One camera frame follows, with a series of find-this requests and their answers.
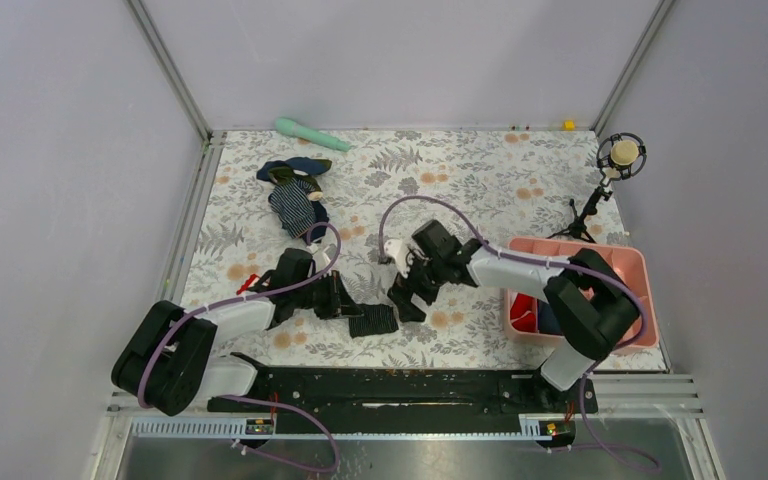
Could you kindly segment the black striped underwear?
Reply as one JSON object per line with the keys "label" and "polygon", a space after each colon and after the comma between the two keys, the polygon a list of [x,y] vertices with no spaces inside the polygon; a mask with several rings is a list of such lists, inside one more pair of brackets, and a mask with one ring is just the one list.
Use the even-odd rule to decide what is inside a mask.
{"label": "black striped underwear", "polygon": [[349,318],[351,338],[384,335],[398,330],[395,310],[384,304],[359,304],[359,316]]}

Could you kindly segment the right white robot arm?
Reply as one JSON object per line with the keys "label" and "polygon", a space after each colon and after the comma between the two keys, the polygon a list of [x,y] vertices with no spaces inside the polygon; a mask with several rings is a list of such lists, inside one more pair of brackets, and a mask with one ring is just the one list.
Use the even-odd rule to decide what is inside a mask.
{"label": "right white robot arm", "polygon": [[422,320],[415,299],[430,305],[445,285],[506,289],[548,304],[562,339],[540,365],[533,396],[549,412],[572,400],[572,386],[618,348],[636,322],[651,320],[642,298],[592,248],[571,256],[527,254],[481,236],[461,242],[431,220],[409,241],[382,242],[380,251],[397,269],[388,296],[404,320]]}

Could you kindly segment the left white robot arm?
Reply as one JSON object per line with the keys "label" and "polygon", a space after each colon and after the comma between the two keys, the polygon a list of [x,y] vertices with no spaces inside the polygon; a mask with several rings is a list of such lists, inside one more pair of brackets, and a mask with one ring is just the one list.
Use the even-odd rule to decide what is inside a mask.
{"label": "left white robot arm", "polygon": [[299,310],[322,320],[363,313],[338,271],[307,250],[288,248],[275,268],[255,276],[236,297],[191,311],[168,300],[153,304],[115,361],[111,381],[142,407],[168,416],[222,395],[232,395],[245,410],[259,410],[271,387],[257,366],[211,352],[243,334],[275,328]]}

